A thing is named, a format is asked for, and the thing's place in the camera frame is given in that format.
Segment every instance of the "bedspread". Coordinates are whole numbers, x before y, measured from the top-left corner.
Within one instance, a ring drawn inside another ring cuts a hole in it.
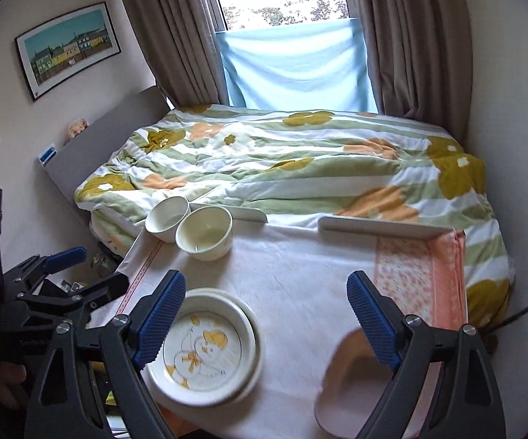
[[[462,229],[470,322],[503,316],[508,258],[484,163],[440,127],[327,110],[175,109],[136,130],[75,201],[124,255],[149,211],[174,194],[257,208],[281,224],[337,214]]]

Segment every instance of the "curtain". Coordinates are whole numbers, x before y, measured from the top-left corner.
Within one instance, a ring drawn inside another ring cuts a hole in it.
[[[461,142],[471,102],[466,0],[357,0],[381,113],[440,125]]]
[[[123,0],[163,93],[176,106],[227,104],[207,0]]]
[[[236,107],[376,112],[358,20],[222,31],[216,38]]]

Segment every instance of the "human hand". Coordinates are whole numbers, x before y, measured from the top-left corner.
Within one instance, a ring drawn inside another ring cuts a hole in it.
[[[0,361],[0,403],[11,409],[19,409],[16,398],[11,393],[8,385],[20,384],[26,380],[26,368],[24,365],[14,365]]]

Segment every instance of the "silver bolt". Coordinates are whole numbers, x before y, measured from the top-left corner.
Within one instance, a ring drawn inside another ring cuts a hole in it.
[[[409,324],[411,327],[418,327],[423,321],[420,319],[420,316],[418,315],[407,315],[405,317],[405,322]]]
[[[467,335],[475,335],[477,333],[476,327],[470,324],[465,324],[463,326],[463,332]]]
[[[127,315],[121,314],[114,316],[114,318],[112,319],[112,323],[117,327],[125,325],[127,323]]]
[[[66,322],[61,322],[57,325],[57,334],[66,334],[71,329],[71,325]]]

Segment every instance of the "headboard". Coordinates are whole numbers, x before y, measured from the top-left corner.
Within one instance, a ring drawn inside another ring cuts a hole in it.
[[[137,128],[155,124],[169,110],[157,86],[129,96],[59,150],[44,171],[74,204],[75,190],[83,180],[107,162]]]

